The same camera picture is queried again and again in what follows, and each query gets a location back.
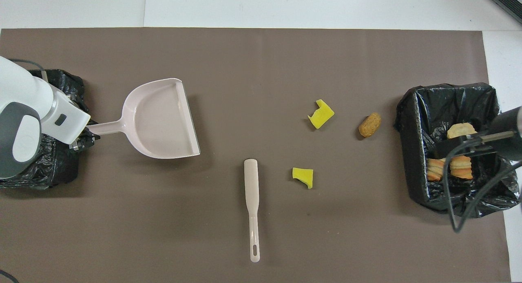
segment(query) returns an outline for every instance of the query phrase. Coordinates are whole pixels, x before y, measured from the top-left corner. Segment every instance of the black trash bag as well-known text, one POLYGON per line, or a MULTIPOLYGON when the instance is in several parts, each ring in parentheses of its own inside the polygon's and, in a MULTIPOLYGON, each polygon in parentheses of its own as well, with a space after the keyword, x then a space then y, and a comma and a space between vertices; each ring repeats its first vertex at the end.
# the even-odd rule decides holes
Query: black trash bag
MULTIPOLYGON (((446 140, 455 123, 468 122, 476 131, 487 130, 499 113, 496 91, 484 83, 455 86, 439 84, 411 88, 397 105, 395 129, 400 133, 406 183, 410 198, 441 214, 447 213, 442 181, 426 177, 426 158, 435 158, 435 144, 446 140)), ((509 161, 496 153, 473 157, 473 180, 449 177, 449 190, 455 214, 461 216, 482 186, 509 161)), ((517 175, 511 172, 501 179, 478 203, 471 218, 481 218, 520 203, 517 175)))
MULTIPOLYGON (((33 76, 42 78, 41 71, 29 71, 33 76)), ((84 112, 89 109, 84 103, 84 83, 80 77, 63 70, 46 70, 49 83, 62 90, 84 112)), ((80 136, 80 141, 91 141, 93 137, 87 129, 80 136)), ((0 179, 0 188, 35 188, 45 190, 60 183, 68 183, 78 176, 79 153, 69 149, 69 145, 59 142, 51 136, 42 134, 37 158, 20 174, 0 179)))

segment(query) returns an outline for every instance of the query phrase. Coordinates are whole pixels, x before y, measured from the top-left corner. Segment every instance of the brown mat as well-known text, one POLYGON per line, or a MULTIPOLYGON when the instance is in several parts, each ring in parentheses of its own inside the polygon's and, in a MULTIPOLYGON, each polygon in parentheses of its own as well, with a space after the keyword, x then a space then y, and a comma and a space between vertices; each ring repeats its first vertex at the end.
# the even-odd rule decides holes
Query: brown mat
POLYGON ((155 160, 108 135, 72 184, 0 191, 0 268, 21 282, 509 281, 503 215, 455 234, 412 202, 392 127, 408 88, 488 82, 480 32, 4 29, 0 55, 82 77, 99 122, 177 77, 202 151, 155 160), (317 99, 336 112, 320 130, 317 99), (359 140, 371 112, 382 127, 359 140), (260 168, 257 264, 246 158, 260 168), (315 170, 312 190, 293 166, 315 170))

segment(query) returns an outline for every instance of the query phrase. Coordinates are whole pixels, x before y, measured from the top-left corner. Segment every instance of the white floor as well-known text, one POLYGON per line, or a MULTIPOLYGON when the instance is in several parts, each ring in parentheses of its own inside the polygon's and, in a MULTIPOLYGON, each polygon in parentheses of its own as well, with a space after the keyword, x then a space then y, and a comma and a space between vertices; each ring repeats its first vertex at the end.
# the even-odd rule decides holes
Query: white floor
MULTIPOLYGON (((69 27, 481 30, 502 110, 522 105, 522 24, 490 0, 0 0, 0 31, 69 27)), ((520 206, 504 219, 511 279, 522 281, 520 206)))

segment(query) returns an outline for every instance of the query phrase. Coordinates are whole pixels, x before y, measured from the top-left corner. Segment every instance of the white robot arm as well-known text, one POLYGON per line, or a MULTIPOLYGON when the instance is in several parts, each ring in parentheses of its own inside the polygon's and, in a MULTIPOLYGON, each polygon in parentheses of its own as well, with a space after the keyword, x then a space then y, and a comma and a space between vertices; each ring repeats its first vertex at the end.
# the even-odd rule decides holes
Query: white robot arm
POLYGON ((89 119, 58 88, 0 57, 0 179, 31 164, 41 133, 71 144, 89 119))

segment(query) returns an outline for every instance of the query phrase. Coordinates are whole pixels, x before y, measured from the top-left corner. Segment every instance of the black ribbed object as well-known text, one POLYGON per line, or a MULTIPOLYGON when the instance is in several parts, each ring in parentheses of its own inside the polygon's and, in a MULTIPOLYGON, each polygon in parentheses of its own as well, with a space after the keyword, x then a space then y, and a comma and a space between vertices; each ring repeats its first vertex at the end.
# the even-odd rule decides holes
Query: black ribbed object
POLYGON ((493 0, 502 9, 522 23, 522 0, 493 0))

